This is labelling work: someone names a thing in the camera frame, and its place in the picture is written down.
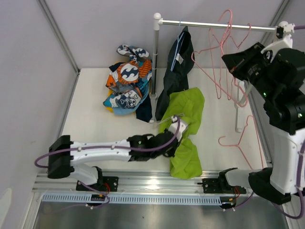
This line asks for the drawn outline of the patterned blue orange shorts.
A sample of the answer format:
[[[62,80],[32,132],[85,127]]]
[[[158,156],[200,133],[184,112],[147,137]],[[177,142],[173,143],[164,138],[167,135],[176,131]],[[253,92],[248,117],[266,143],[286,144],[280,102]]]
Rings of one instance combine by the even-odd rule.
[[[134,108],[148,95],[152,59],[145,49],[127,44],[119,46],[117,53],[128,57],[128,61],[110,71],[105,86],[113,91],[113,95],[107,97],[103,105]]]

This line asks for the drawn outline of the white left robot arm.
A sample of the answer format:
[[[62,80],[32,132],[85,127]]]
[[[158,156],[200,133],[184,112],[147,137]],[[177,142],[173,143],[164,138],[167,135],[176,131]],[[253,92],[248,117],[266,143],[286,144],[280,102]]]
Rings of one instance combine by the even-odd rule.
[[[88,166],[89,162],[146,162],[159,156],[173,157],[182,136],[181,131],[166,129],[157,135],[134,135],[112,143],[87,144],[62,135],[49,148],[48,178],[72,177],[97,191],[103,186],[102,171]]]

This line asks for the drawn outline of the navy blue shorts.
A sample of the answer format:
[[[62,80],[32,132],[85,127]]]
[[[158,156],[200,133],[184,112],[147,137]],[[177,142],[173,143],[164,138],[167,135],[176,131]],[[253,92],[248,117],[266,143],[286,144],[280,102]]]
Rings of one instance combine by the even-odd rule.
[[[136,118],[144,121],[149,122],[152,118],[152,105],[151,99],[147,96],[144,101],[138,106],[136,109]]]

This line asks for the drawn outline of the blue wire hanger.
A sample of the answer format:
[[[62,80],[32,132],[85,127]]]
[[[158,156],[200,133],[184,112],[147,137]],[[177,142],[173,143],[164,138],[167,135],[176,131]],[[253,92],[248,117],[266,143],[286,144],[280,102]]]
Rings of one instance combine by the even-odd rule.
[[[177,40],[176,40],[175,53],[174,53],[173,61],[172,61],[172,65],[171,65],[171,72],[173,72],[174,66],[175,66],[175,63],[176,63],[176,56],[178,54],[180,40],[181,40],[181,35],[178,35]]]

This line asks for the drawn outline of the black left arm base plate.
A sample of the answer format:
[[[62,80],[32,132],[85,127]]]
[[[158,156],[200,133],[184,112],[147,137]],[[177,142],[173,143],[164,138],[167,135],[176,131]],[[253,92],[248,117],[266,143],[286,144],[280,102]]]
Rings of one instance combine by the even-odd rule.
[[[105,176],[102,178],[101,182],[99,181],[96,184],[89,185],[89,187],[101,192],[117,192],[118,184],[119,184],[119,177]],[[90,191],[91,189],[88,189],[83,184],[81,184],[80,181],[78,181],[76,185],[76,190]]]

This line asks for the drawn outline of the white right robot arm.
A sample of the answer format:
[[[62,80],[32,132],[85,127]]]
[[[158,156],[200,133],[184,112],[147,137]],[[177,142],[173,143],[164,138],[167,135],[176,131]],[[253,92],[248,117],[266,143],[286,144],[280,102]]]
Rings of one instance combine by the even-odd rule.
[[[228,71],[249,82],[264,99],[274,137],[272,167],[261,170],[237,168],[221,172],[218,188],[229,192],[235,186],[252,191],[275,204],[301,195],[305,186],[305,162],[301,159],[305,139],[305,54],[293,48],[273,50],[260,43],[245,51],[225,54],[222,60]]]

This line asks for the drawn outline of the lime green shorts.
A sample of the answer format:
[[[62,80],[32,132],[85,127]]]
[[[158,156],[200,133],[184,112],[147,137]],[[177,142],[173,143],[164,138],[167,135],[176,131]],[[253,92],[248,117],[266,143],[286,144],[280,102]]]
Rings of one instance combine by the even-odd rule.
[[[202,174],[197,147],[189,136],[197,134],[199,130],[204,102],[204,96],[197,87],[170,95],[169,105],[159,124],[159,133],[170,126],[169,118],[173,115],[178,115],[188,125],[175,151],[175,156],[170,158],[172,177],[190,179]]]

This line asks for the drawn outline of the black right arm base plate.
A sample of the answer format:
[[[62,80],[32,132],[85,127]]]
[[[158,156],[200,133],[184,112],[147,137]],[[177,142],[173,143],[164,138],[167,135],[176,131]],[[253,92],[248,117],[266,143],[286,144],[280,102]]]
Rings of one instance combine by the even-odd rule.
[[[241,186],[231,186],[220,178],[202,179],[203,192],[206,194],[246,194],[246,189]]]

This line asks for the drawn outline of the light blue shorts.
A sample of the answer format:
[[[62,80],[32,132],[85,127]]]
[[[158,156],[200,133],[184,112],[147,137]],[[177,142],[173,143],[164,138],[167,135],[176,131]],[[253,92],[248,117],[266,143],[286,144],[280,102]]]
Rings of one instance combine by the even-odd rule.
[[[134,108],[130,108],[130,109],[115,107],[115,108],[112,108],[112,111],[115,115],[122,116],[122,115],[128,115],[128,114],[135,112],[139,107],[140,107],[139,104],[137,106],[135,106]]]

